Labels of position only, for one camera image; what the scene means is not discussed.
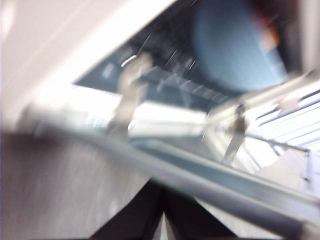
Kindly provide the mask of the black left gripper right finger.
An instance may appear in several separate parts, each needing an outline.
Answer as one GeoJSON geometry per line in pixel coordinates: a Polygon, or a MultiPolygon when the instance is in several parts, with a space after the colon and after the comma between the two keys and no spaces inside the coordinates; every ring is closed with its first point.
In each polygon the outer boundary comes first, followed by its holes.
{"type": "Polygon", "coordinates": [[[194,198],[163,192],[163,210],[178,240],[233,238],[235,234],[194,198]]]}

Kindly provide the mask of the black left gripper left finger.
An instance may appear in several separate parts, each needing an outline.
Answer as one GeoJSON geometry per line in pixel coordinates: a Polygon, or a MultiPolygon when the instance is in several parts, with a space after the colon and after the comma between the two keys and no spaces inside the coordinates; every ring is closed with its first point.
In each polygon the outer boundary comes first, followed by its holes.
{"type": "Polygon", "coordinates": [[[151,240],[163,213],[162,186],[147,182],[91,240],[151,240]]]}

